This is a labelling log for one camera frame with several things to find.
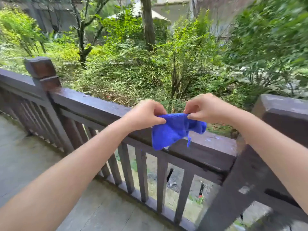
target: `wooden railing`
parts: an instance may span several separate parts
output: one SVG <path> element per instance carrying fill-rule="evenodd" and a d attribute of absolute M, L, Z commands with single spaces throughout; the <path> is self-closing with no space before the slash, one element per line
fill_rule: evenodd
<path fill-rule="evenodd" d="M 25 64 L 32 77 L 0 69 L 0 110 L 18 120 L 27 135 L 38 135 L 66 154 L 130 110 L 62 88 L 48 58 L 26 60 Z M 308 145 L 307 103 L 262 95 L 254 111 L 279 131 Z M 236 144 L 235 140 L 212 133 L 191 133 L 191 137 L 189 148 L 183 139 L 168 150 L 154 151 L 151 128 L 135 131 L 118 147 L 125 182 L 114 154 L 108 160 L 109 167 L 102 165 L 97 178 L 114 184 L 184 230 L 225 230 L 255 200 L 293 219 L 308 221 L 308 216 L 272 171 L 241 139 Z M 128 144 L 135 147 L 140 190 L 134 186 Z M 157 157 L 157 200 L 148 195 L 146 153 Z M 175 212 L 164 206 L 168 163 L 184 169 Z M 197 228 L 183 217 L 194 175 L 221 185 Z"/>

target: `forearm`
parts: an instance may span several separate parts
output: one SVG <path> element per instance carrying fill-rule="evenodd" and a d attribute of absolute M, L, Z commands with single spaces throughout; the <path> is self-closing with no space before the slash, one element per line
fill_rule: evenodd
<path fill-rule="evenodd" d="M 231 123 L 308 213 L 308 149 L 251 113 L 239 111 Z"/>
<path fill-rule="evenodd" d="M 128 133 L 116 121 L 41 174 L 0 209 L 0 230 L 56 230 Z"/>

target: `person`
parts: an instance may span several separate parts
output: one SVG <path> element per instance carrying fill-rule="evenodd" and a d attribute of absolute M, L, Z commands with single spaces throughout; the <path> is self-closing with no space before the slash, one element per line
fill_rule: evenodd
<path fill-rule="evenodd" d="M 307 148 L 212 94 L 188 101 L 184 112 L 189 119 L 236 128 L 308 212 Z M 9 200 L 0 209 L 0 230 L 56 230 L 120 142 L 132 131 L 164 124 L 157 115 L 166 113 L 156 101 L 141 101 Z"/>

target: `microfiber cloth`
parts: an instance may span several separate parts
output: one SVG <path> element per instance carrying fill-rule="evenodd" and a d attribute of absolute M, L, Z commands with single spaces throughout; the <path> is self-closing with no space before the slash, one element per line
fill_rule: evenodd
<path fill-rule="evenodd" d="M 155 150 L 161 150 L 163 147 L 170 146 L 176 141 L 188 137 L 189 131 L 203 134 L 206 129 L 206 123 L 187 118 L 185 113 L 164 114 L 158 117 L 165 118 L 166 123 L 155 125 L 152 128 L 152 143 Z"/>

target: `concrete floor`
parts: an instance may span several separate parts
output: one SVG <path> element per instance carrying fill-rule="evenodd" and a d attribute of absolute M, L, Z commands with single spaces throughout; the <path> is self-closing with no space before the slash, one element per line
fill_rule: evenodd
<path fill-rule="evenodd" d="M 24 186 L 61 159 L 59 152 L 38 137 L 25 137 L 0 115 L 0 207 Z M 174 228 L 107 183 L 92 181 L 57 229 L 154 231 Z"/>

